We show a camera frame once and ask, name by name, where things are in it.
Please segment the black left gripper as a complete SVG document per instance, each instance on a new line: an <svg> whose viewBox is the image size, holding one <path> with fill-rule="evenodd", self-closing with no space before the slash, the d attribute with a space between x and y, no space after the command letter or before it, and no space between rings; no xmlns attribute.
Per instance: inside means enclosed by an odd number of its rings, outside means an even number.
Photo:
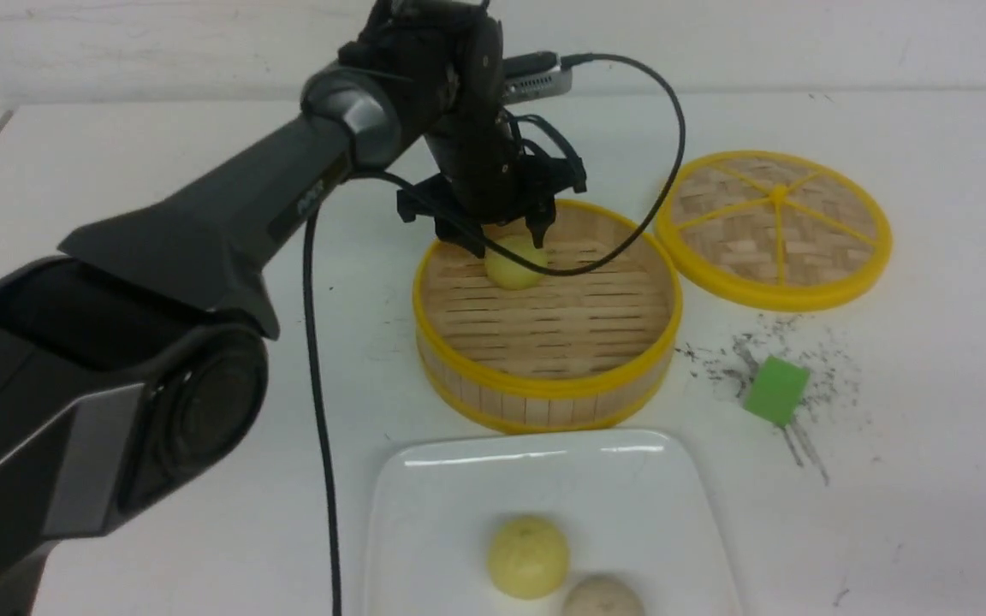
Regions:
<svg viewBox="0 0 986 616"><path fill-rule="evenodd" d="M558 218L555 196L587 188L582 157L560 130L540 115L501 110L492 124L466 127L458 117L443 118L424 137L437 175L396 192L403 222L434 219L439 241L483 260L488 246L482 227L524 219L532 244L545 237Z"/></svg>

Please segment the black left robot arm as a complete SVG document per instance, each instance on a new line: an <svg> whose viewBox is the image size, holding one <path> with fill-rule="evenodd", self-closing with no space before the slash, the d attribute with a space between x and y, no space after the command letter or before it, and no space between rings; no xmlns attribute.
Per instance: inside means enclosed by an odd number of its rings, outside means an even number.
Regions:
<svg viewBox="0 0 986 616"><path fill-rule="evenodd" d="M59 542L120 529L249 433L279 335L264 269L341 184L423 139L439 173L418 186L431 205L401 199L407 221L523 218L540 241L583 165L526 155L505 108L571 83L555 52L505 57L485 4L378 1L293 120L1 277L0 615L32 611Z"/></svg>

